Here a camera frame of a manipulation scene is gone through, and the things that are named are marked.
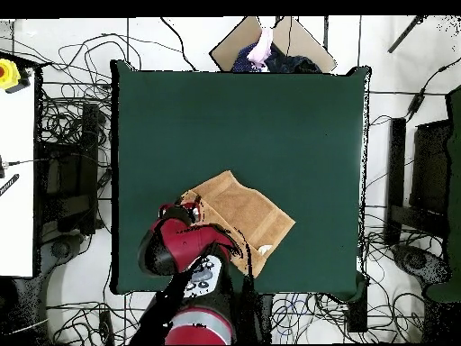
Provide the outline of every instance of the white cable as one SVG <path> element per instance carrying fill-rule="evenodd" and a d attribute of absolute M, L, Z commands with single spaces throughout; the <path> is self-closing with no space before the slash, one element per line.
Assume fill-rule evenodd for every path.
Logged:
<path fill-rule="evenodd" d="M 27 331 L 27 330 L 29 330 L 31 328 L 34 328 L 35 326 L 39 326 L 39 325 L 42 325 L 43 323 L 46 323 L 48 320 L 49 320 L 49 318 L 47 318 L 46 320 L 40 321 L 39 323 L 34 323 L 31 326 L 28 326 L 27 328 L 18 329 L 17 331 L 8 333 L 6 335 L 12 335 L 12 334 L 15 334 L 15 333 L 18 333 L 18 332 Z"/>

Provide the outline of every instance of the cardboard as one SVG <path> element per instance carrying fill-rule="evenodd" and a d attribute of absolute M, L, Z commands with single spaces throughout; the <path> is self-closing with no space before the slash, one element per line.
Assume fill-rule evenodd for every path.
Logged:
<path fill-rule="evenodd" d="M 258 42 L 261 32 L 258 18 L 247 16 L 210 52 L 210 56 L 222 71 L 231 71 L 239 52 L 249 44 Z M 288 42 L 289 56 L 309 58 L 323 73 L 329 73 L 336 67 L 334 58 L 312 35 L 293 17 L 286 16 L 274 28 L 274 44 L 286 54 Z"/>
<path fill-rule="evenodd" d="M 217 223 L 224 228 L 240 246 L 241 256 L 233 256 L 232 263 L 247 275 L 250 254 L 256 278 L 294 220 L 266 196 L 240 184 L 228 170 L 184 193 L 183 201 L 194 201 L 198 195 L 202 198 L 202 221 L 198 225 Z M 263 246 L 268 248 L 260 253 L 258 249 Z"/>

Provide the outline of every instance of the dark blue cloth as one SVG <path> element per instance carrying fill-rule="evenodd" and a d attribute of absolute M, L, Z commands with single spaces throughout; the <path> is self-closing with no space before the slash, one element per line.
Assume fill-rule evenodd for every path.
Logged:
<path fill-rule="evenodd" d="M 234 66 L 232 67 L 232 72 L 260 72 L 260 70 L 258 68 L 254 68 L 252 63 L 247 59 L 247 56 L 257 44 L 258 43 L 255 42 L 248 47 L 243 48 L 239 52 L 239 55 L 234 62 Z"/>
<path fill-rule="evenodd" d="M 271 73 L 321 73 L 321 69 L 304 56 L 286 56 L 274 46 L 265 64 Z"/>

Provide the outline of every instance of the yellow button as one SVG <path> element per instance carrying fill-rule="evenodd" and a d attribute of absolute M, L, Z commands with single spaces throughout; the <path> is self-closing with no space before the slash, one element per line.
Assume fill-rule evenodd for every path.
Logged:
<path fill-rule="evenodd" d="M 0 59 L 0 88 L 7 90 L 18 85 L 21 76 L 16 64 L 9 59 Z"/>

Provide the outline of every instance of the black border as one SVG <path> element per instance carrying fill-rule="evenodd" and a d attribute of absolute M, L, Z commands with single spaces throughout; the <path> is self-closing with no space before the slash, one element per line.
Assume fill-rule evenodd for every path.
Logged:
<path fill-rule="evenodd" d="M 114 295 L 120 295 L 117 290 L 119 280 L 119 69 L 117 59 L 111 59 L 112 102 L 111 102 L 111 163 L 112 163 L 112 248 L 111 248 L 111 281 L 109 289 Z"/>

